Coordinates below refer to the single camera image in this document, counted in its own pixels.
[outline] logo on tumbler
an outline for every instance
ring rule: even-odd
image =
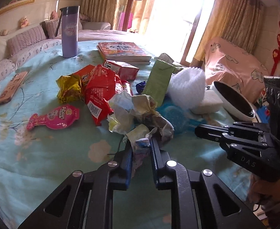
[[[68,24],[64,29],[64,32],[67,36],[74,36],[76,35],[77,25],[76,24]]]

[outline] silver rivet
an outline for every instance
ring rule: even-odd
[[[166,164],[170,167],[175,167],[177,165],[177,163],[174,160],[169,160],[166,162]]]
[[[80,170],[76,170],[72,173],[72,176],[74,177],[80,177],[81,176],[81,171]]]
[[[212,171],[211,170],[209,170],[209,169],[204,169],[203,170],[203,174],[205,175],[205,176],[211,176],[213,173],[212,173]]]
[[[115,166],[117,166],[118,165],[118,163],[116,162],[116,161],[110,161],[109,163],[108,163],[108,166],[109,167],[115,167]]]

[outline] white bowl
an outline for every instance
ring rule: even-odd
[[[256,112],[249,101],[229,85],[220,81],[213,81],[210,89],[220,97],[224,103],[224,108],[231,115],[241,121],[252,121],[255,118]]]

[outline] pink object behind glass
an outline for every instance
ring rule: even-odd
[[[55,108],[46,115],[33,114],[26,129],[32,130],[35,126],[46,125],[51,129],[63,129],[79,119],[79,109],[69,104]]]
[[[120,17],[120,23],[119,23],[119,31],[122,31],[123,28],[123,22],[124,22],[124,17],[125,17],[125,12],[121,13],[121,17]],[[131,28],[131,25],[133,23],[133,13],[130,13],[129,15],[129,19],[128,19],[128,25],[127,25],[127,29]]]
[[[265,88],[266,67],[242,48],[216,37],[206,47],[205,76],[207,85],[221,81],[241,93],[250,103]]]

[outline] teddy bear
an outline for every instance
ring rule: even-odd
[[[19,23],[20,23],[20,28],[23,28],[23,27],[27,27],[30,25],[28,19],[26,16],[22,17],[20,20],[19,20]]]
[[[51,12],[50,19],[51,19],[51,20],[52,20],[52,19],[58,19],[58,13],[57,13],[55,10],[53,10],[53,11]]]

